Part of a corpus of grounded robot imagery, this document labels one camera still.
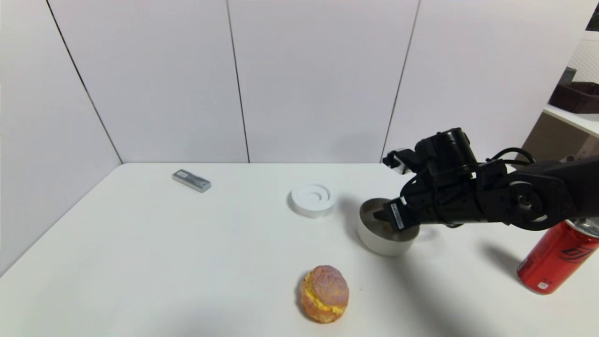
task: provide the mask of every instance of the red can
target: red can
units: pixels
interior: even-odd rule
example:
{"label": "red can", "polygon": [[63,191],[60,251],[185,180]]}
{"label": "red can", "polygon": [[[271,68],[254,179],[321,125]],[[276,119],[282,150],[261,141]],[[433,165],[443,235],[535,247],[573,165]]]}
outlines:
{"label": "red can", "polygon": [[599,248],[599,218],[566,220],[550,228],[518,266],[535,293],[551,294]]}

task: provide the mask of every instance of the white table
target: white table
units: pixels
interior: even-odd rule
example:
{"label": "white table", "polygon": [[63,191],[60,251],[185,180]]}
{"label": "white table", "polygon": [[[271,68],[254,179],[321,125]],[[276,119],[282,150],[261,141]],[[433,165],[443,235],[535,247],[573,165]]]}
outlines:
{"label": "white table", "polygon": [[[174,182],[180,168],[212,189]],[[367,251],[359,205],[408,178],[379,164],[120,166],[0,278],[0,336],[597,335],[599,258],[550,296],[516,280],[542,233],[429,225],[403,258]],[[332,215],[288,209],[305,181],[337,189]],[[297,304],[320,264],[350,287],[344,317],[327,325]]]}
{"label": "white table", "polygon": [[547,104],[543,111],[591,136],[599,138],[599,114],[572,113],[550,104]]}

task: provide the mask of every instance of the can logo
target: can logo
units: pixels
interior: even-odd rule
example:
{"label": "can logo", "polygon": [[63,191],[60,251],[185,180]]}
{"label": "can logo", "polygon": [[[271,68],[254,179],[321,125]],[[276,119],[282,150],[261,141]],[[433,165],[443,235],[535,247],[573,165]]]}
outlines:
{"label": "can logo", "polygon": [[577,246],[561,251],[559,258],[570,263],[583,263],[595,249]]}

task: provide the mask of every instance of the pastry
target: pastry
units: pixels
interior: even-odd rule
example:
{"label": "pastry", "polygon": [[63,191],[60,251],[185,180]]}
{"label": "pastry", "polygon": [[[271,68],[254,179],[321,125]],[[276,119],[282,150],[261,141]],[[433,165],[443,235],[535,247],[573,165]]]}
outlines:
{"label": "pastry", "polygon": [[318,266],[306,275],[300,286],[305,313],[319,323],[338,320],[349,301],[349,289],[339,270]]}

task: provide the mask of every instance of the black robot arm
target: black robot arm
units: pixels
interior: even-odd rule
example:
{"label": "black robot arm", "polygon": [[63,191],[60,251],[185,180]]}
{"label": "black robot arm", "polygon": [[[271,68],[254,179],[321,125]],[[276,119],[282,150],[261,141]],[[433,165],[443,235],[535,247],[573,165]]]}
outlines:
{"label": "black robot arm", "polygon": [[[500,158],[512,151],[528,161]],[[374,213],[395,231],[466,222],[544,230],[565,219],[599,216],[599,157],[535,163],[527,152],[510,148],[478,163],[468,137],[455,128],[423,139],[414,151],[393,151],[383,162],[392,168],[405,165],[416,173],[400,197]],[[524,166],[508,174],[506,164]]]}

